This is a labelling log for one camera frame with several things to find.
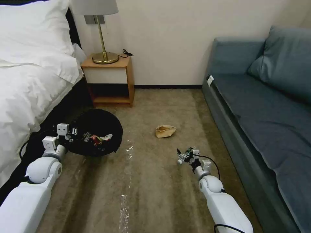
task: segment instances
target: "baseboard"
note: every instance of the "baseboard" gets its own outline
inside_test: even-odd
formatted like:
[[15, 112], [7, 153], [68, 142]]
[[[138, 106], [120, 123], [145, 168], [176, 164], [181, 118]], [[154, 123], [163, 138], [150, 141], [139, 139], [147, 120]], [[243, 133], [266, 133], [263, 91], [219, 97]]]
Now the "baseboard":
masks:
[[137, 89], [201, 89], [202, 85], [135, 85]]

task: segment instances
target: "tag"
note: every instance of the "tag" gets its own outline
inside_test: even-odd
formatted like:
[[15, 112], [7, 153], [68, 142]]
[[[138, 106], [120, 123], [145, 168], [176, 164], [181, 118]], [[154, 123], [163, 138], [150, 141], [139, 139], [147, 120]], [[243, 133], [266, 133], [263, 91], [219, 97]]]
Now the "tag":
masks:
[[209, 77], [208, 80], [207, 80], [207, 85], [208, 85], [209, 87], [211, 86], [213, 80], [214, 80], [213, 76], [210, 75], [210, 77]]

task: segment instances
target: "white wall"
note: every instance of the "white wall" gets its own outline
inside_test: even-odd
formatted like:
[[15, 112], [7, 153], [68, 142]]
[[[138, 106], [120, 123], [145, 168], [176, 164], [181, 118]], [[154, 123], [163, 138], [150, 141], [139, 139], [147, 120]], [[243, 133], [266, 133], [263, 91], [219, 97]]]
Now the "white wall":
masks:
[[[134, 54], [135, 84], [202, 84], [218, 36], [264, 38], [272, 24], [298, 26], [310, 0], [117, 0], [102, 25], [106, 50]], [[101, 51], [97, 25], [75, 15], [87, 54]]]

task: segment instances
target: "power cord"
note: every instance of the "power cord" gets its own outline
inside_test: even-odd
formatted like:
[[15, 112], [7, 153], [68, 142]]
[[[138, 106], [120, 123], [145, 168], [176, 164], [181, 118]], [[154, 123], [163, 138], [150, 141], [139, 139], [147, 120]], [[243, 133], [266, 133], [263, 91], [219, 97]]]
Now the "power cord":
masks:
[[119, 57], [123, 57], [123, 58], [127, 58], [128, 56], [132, 57], [134, 56], [134, 54], [129, 53], [128, 51], [126, 51], [126, 49], [123, 49], [123, 54], [126, 54], [126, 57], [119, 55]]
[[218, 166], [217, 166], [217, 163], [216, 163], [214, 160], [212, 160], [210, 157], [203, 156], [203, 155], [195, 155], [195, 156], [202, 157], [202, 158], [207, 158], [207, 159], [209, 159], [210, 161], [212, 161], [212, 162], [215, 164], [216, 168], [217, 168], [218, 179], [220, 180], [220, 171], [219, 171], [219, 168], [218, 168]]
[[241, 230], [239, 230], [239, 229], [237, 229], [237, 228], [235, 228], [235, 227], [228, 226], [228, 225], [225, 225], [225, 224], [215, 224], [215, 225], [214, 225], [214, 233], [216, 233], [216, 228], [217, 228], [217, 227], [227, 227], [227, 228], [230, 228], [230, 229], [232, 229], [232, 230], [235, 230], [235, 231], [237, 231], [237, 232], [239, 232], [239, 233], [245, 233], [244, 231], [241, 231]]

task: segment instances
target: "sofa cushion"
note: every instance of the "sofa cushion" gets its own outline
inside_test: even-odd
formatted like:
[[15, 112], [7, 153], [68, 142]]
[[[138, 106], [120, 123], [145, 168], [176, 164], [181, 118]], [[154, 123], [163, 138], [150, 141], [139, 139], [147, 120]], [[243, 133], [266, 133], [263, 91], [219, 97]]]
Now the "sofa cushion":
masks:
[[213, 84], [276, 174], [302, 232], [311, 229], [311, 107], [247, 74], [214, 74]]
[[311, 103], [311, 30], [272, 26], [263, 55], [248, 73]]

